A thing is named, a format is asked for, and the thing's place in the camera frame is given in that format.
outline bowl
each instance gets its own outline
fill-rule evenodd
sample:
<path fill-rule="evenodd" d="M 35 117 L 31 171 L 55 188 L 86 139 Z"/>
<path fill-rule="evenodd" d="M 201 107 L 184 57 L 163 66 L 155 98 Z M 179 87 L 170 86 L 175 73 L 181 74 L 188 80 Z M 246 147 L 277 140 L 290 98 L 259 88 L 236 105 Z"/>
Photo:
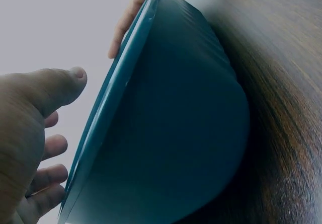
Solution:
<path fill-rule="evenodd" d="M 59 224 L 174 223 L 215 198 L 242 160 L 249 107 L 203 15 L 146 0 L 99 92 Z"/>

